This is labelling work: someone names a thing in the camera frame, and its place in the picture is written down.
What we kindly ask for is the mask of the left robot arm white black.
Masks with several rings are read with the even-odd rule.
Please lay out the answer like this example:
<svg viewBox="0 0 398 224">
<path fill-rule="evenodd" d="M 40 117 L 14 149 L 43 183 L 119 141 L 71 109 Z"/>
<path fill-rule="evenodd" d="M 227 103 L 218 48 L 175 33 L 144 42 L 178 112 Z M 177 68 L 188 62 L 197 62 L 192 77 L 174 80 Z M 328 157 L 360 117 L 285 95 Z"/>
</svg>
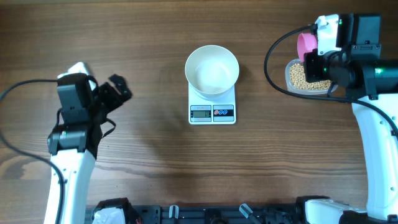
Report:
<svg viewBox="0 0 398 224">
<path fill-rule="evenodd" d="M 126 80 L 110 76 L 98 85 L 85 73 L 62 75 L 57 80 L 61 102 L 57 123 L 47 141 L 52 169 L 45 223 L 83 223 L 90 178 L 98 145 L 107 135 L 101 125 L 107 115 L 132 98 Z"/>
</svg>

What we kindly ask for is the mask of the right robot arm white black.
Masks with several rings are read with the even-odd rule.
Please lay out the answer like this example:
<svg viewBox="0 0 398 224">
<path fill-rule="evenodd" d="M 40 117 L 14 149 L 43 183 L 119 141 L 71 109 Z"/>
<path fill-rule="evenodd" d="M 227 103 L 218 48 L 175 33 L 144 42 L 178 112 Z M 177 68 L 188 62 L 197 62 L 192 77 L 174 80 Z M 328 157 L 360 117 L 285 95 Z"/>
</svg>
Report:
<svg viewBox="0 0 398 224">
<path fill-rule="evenodd" d="M 397 221 L 397 61 L 381 59 L 379 14 L 320 16 L 300 34 L 307 82 L 345 89 L 360 128 L 368 172 L 368 218 Z"/>
</svg>

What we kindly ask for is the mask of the pink plastic measuring scoop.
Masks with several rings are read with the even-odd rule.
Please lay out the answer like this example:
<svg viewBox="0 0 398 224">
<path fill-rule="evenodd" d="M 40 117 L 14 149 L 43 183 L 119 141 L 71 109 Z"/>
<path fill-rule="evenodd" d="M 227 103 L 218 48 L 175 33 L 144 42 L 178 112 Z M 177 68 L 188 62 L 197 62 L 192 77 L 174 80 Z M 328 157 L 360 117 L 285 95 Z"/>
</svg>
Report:
<svg viewBox="0 0 398 224">
<path fill-rule="evenodd" d="M 318 48 L 318 42 L 315 35 L 311 33 L 301 33 L 297 39 L 297 53 L 301 62 L 304 62 L 304 54 L 310 53 Z"/>
</svg>

